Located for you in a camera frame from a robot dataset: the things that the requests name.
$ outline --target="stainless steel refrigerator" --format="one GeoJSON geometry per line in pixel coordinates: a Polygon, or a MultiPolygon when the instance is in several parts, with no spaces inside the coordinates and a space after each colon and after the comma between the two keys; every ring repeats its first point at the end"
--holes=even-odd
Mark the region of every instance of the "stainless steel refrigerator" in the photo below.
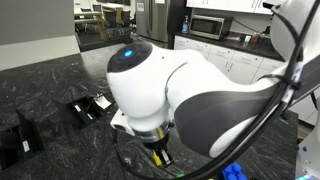
{"type": "Polygon", "coordinates": [[[190,14],[186,0],[136,0],[138,39],[173,49],[174,33],[181,32],[190,14]]]}

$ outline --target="black granite countertop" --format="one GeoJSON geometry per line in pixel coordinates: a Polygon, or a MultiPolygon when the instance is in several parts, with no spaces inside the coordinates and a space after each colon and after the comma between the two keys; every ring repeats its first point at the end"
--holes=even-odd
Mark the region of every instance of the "black granite countertop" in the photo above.
{"type": "MultiPolygon", "coordinates": [[[[78,54],[0,71],[0,129],[18,123],[18,108],[34,119],[45,147],[1,172],[0,179],[138,179],[125,172],[112,145],[109,123],[117,108],[80,130],[70,123],[75,116],[66,107],[78,98],[110,92],[105,77],[109,58],[83,60],[78,54]]],[[[134,169],[148,176],[187,174],[209,161],[185,148],[175,129],[170,133],[168,148],[175,163],[167,169],[155,167],[152,152],[130,135],[119,134],[119,147],[134,169]]],[[[249,178],[294,179],[296,136],[296,119],[275,120],[237,162],[249,178]]]]}
{"type": "Polygon", "coordinates": [[[183,34],[181,32],[176,33],[176,35],[284,62],[283,57],[273,48],[269,38],[265,38],[261,43],[253,44],[228,39],[220,39],[218,41],[192,34],[183,34]]]}

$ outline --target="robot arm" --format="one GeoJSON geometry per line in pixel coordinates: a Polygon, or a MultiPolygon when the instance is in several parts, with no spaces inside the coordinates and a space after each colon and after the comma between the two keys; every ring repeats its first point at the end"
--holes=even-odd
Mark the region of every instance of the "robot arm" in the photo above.
{"type": "MultiPolygon", "coordinates": [[[[294,17],[292,24],[300,33],[312,3],[287,0],[278,11],[287,20],[294,17]]],[[[302,72],[306,85],[296,99],[320,84],[320,41],[314,41],[319,36],[319,24],[320,18],[314,18],[303,44],[301,67],[308,71],[302,72]]],[[[277,17],[273,19],[271,37],[275,49],[284,59],[290,59],[296,42],[277,17]]],[[[287,65],[272,74],[283,75],[287,65]]],[[[169,108],[174,112],[181,141],[193,151],[214,158],[255,119],[280,84],[276,78],[264,78],[252,85],[237,84],[200,53],[165,50],[144,42],[119,50],[108,64],[107,79],[123,112],[117,113],[111,125],[137,136],[167,165],[172,162],[165,145],[169,108]]]]}

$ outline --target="table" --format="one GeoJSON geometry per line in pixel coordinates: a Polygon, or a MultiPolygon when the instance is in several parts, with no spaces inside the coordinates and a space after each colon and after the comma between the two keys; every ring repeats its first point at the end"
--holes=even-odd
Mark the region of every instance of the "table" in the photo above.
{"type": "Polygon", "coordinates": [[[79,12],[79,13],[74,13],[75,17],[79,16],[94,16],[94,19],[75,19],[74,23],[75,24],[86,24],[86,23],[98,23],[99,27],[99,33],[100,33],[100,38],[102,40],[107,40],[105,29],[104,29],[104,20],[102,18],[102,13],[101,12],[79,12]]]}
{"type": "Polygon", "coordinates": [[[102,11],[103,12],[117,12],[117,22],[120,23],[122,21],[121,19],[121,12],[123,11],[123,8],[121,6],[115,6],[115,5],[102,5],[102,11]]]}
{"type": "MultiPolygon", "coordinates": [[[[78,129],[66,104],[84,96],[109,93],[105,72],[115,48],[105,55],[88,52],[0,71],[0,127],[17,124],[15,108],[33,118],[45,152],[0,174],[0,179],[137,179],[125,173],[112,145],[109,123],[117,108],[85,129],[78,129]]],[[[259,180],[295,177],[298,122],[276,120],[238,160],[244,173],[259,180]]],[[[175,163],[167,169],[154,166],[152,153],[130,135],[119,134],[119,147],[141,173],[168,178],[189,173],[210,159],[186,149],[177,131],[170,131],[169,152],[175,163]]]]}

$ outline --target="cabinet door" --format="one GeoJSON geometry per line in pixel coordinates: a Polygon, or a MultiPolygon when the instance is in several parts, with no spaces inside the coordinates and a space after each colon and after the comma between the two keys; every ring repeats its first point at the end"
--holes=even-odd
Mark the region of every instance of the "cabinet door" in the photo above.
{"type": "Polygon", "coordinates": [[[232,59],[234,50],[223,48],[220,46],[211,45],[210,54],[224,57],[226,59],[232,59]]]}
{"type": "Polygon", "coordinates": [[[228,65],[231,62],[230,59],[226,59],[222,56],[218,56],[215,54],[210,54],[208,61],[214,64],[223,74],[226,73],[228,65]]]}
{"type": "Polygon", "coordinates": [[[183,49],[190,49],[189,47],[186,46],[181,46],[180,44],[174,44],[174,50],[183,50],[183,49]]]}
{"type": "Polygon", "coordinates": [[[260,65],[260,68],[273,71],[273,70],[279,68],[280,66],[282,66],[283,64],[284,64],[284,62],[282,62],[282,61],[264,58],[261,65],[260,65]]]}
{"type": "Polygon", "coordinates": [[[193,41],[191,45],[191,49],[200,52],[205,59],[208,59],[210,47],[210,44],[199,41],[193,41]]]}
{"type": "Polygon", "coordinates": [[[290,107],[289,110],[298,113],[299,119],[306,121],[314,112],[315,107],[312,103],[311,97],[307,96],[301,101],[297,102],[297,104],[290,107]]]}
{"type": "Polygon", "coordinates": [[[318,111],[314,111],[312,115],[308,117],[306,122],[312,125],[316,125],[317,120],[318,120],[318,111]]]}
{"type": "Polygon", "coordinates": [[[257,70],[258,68],[255,66],[232,61],[226,75],[231,81],[235,83],[248,85],[251,83],[257,70]]]}
{"type": "Polygon", "coordinates": [[[239,12],[254,12],[257,3],[260,0],[230,0],[228,10],[239,12]]]}
{"type": "Polygon", "coordinates": [[[254,10],[254,13],[258,13],[258,14],[272,14],[271,9],[267,9],[263,7],[263,2],[265,2],[266,0],[256,0],[258,1],[258,4],[256,6],[256,9],[254,10]]]}
{"type": "Polygon", "coordinates": [[[270,70],[266,70],[266,69],[258,69],[257,73],[254,75],[254,78],[251,81],[251,84],[255,83],[258,81],[258,79],[266,74],[270,74],[271,71],[270,70]]]}
{"type": "Polygon", "coordinates": [[[188,38],[183,38],[183,37],[180,37],[180,36],[175,36],[175,37],[174,37],[174,45],[191,47],[191,45],[192,45],[192,40],[190,40],[190,39],[188,39],[188,38]]]}
{"type": "Polygon", "coordinates": [[[227,10],[229,0],[204,0],[204,8],[227,10]]]}
{"type": "Polygon", "coordinates": [[[188,0],[187,7],[196,7],[196,8],[203,8],[205,0],[188,0]]]}
{"type": "Polygon", "coordinates": [[[235,51],[232,57],[233,61],[259,67],[263,57],[235,51]]]}

